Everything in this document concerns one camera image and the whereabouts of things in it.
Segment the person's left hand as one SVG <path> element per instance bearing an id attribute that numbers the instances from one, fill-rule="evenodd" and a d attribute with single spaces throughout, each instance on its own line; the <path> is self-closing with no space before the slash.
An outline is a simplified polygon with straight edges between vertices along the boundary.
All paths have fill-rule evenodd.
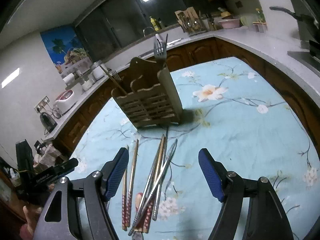
<path id="1" fill-rule="evenodd" d="M 32 204 L 23 207 L 23 212 L 27 220 L 27 230 L 31 237 L 33 237 L 42 210 L 43 207 Z"/>

